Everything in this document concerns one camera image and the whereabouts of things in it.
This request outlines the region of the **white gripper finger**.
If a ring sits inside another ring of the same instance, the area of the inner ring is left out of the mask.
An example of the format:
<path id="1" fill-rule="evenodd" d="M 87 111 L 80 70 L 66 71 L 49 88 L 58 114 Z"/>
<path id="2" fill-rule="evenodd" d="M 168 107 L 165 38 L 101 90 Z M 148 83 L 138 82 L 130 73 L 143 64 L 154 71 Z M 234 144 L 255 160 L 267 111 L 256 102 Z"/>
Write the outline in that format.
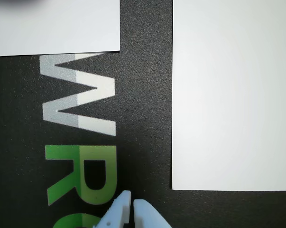
<path id="1" fill-rule="evenodd" d="M 124 190 L 94 228 L 122 228 L 129 223 L 131 191 Z"/>
<path id="2" fill-rule="evenodd" d="M 133 208 L 135 228 L 172 228 L 148 201 L 135 199 Z"/>

